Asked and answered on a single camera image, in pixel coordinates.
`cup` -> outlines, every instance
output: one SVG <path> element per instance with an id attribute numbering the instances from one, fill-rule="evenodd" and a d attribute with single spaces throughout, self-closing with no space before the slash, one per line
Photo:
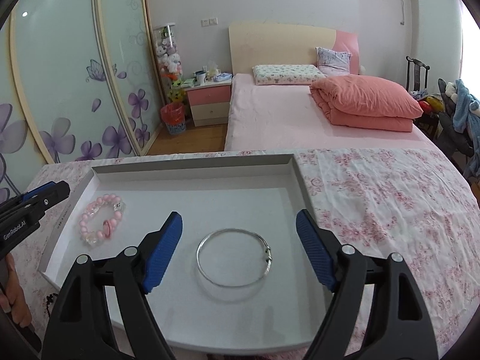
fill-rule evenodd
<path id="1" fill-rule="evenodd" d="M 207 81 L 207 74 L 204 71 L 196 73 L 196 77 L 197 77 L 197 82 L 200 86 L 205 85 Z"/>

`pink drawer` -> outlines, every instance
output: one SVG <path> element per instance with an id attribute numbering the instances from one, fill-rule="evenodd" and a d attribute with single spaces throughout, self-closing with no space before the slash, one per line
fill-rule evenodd
<path id="1" fill-rule="evenodd" d="M 199 88 L 190 90 L 187 93 L 190 105 L 230 102 L 231 96 L 229 85 L 214 88 Z"/>

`floral tablecloth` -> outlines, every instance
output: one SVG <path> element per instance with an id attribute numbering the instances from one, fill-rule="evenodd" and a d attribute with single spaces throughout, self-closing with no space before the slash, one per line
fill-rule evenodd
<path id="1" fill-rule="evenodd" d="M 65 180 L 73 190 L 92 166 L 180 158 L 293 153 L 308 188 L 320 227 L 363 254 L 400 252 L 423 294 L 442 356 L 461 335 L 480 302 L 480 211 L 469 185 L 439 150 L 332 149 L 174 154 L 47 165 L 29 190 Z M 37 271 L 53 226 L 66 202 L 50 209 L 41 227 L 13 255 L 33 324 L 43 337 L 47 301 L 54 288 Z M 349 352 L 361 343 L 371 302 L 364 292 Z M 122 332 L 119 346 L 128 347 Z M 268 359 L 302 358 L 306 350 Z M 177 350 L 179 359 L 223 356 Z M 225 356 L 225 360 L 237 359 Z"/>

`white tray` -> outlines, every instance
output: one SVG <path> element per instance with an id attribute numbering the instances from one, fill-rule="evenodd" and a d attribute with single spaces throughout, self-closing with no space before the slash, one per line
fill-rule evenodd
<path id="1" fill-rule="evenodd" d="M 111 240 L 89 249 L 78 217 L 96 197 L 115 193 L 126 203 Z M 172 211 L 183 234 L 160 286 L 147 296 L 167 342 L 174 347 L 221 354 L 259 354 L 307 346 L 331 300 L 308 262 L 295 216 L 310 200 L 292 155 L 218 157 L 119 164 L 93 168 L 70 195 L 42 256 L 39 271 L 60 288 L 75 258 L 116 256 L 157 231 Z M 272 268 L 247 288 L 220 288 L 198 272 L 195 252 L 208 233 L 243 228 L 265 238 Z M 248 282 L 265 267 L 260 244 L 227 233 L 202 253 L 210 276 Z M 122 326 L 115 291 L 106 289 L 112 323 Z"/>

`jewelry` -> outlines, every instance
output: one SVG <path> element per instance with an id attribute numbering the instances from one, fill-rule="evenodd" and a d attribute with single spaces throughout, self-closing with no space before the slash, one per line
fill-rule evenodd
<path id="1" fill-rule="evenodd" d="M 103 221 L 101 230 L 89 231 L 87 228 L 88 222 L 94 218 L 102 208 L 108 206 L 113 208 L 113 217 Z M 122 199 L 119 196 L 113 193 L 105 194 L 98 197 L 95 201 L 88 203 L 82 213 L 80 222 L 78 222 L 82 239 L 90 246 L 97 246 L 102 243 L 104 239 L 110 238 L 122 221 L 124 209 L 125 203 L 122 202 Z"/>
<path id="2" fill-rule="evenodd" d="M 252 282 L 249 282 L 249 283 L 246 283 L 246 284 L 239 284 L 239 285 L 227 285 L 227 284 L 221 284 L 221 283 L 217 283 L 216 281 L 214 281 L 212 278 L 210 278 L 206 273 L 205 271 L 203 270 L 201 264 L 200 264 L 200 252 L 202 251 L 202 248 L 205 246 L 206 242 L 210 239 L 212 239 L 213 237 L 216 237 L 217 235 L 220 235 L 220 234 L 223 234 L 223 233 L 243 233 L 243 234 L 247 234 L 249 236 L 252 236 L 252 237 L 255 237 L 257 238 L 258 240 L 260 240 L 260 242 L 264 245 L 265 247 L 265 254 L 266 254 L 266 258 L 265 258 L 265 261 L 267 263 L 267 266 L 266 266 L 266 269 L 265 271 L 263 272 L 263 274 L 258 278 L 258 279 L 255 279 L 253 280 Z M 217 230 L 217 231 L 214 231 L 213 233 L 210 233 L 209 235 L 207 235 L 201 242 L 200 244 L 198 245 L 198 248 L 197 248 L 197 267 L 198 267 L 198 270 L 200 271 L 200 273 L 202 274 L 202 276 L 207 279 L 210 283 L 212 284 L 215 284 L 216 286 L 219 286 L 219 287 L 225 287 L 225 288 L 239 288 L 239 287 L 247 287 L 247 286 L 251 286 L 252 284 L 255 284 L 257 283 L 258 281 L 262 280 L 265 276 L 268 275 L 268 273 L 270 272 L 270 267 L 272 266 L 272 253 L 271 253 L 271 250 L 270 250 L 270 247 L 268 246 L 267 242 L 263 239 L 263 237 L 261 237 L 260 235 L 256 234 L 256 233 L 252 233 L 251 231 L 247 231 L 247 230 L 243 230 L 243 229 L 224 229 L 224 230 Z"/>

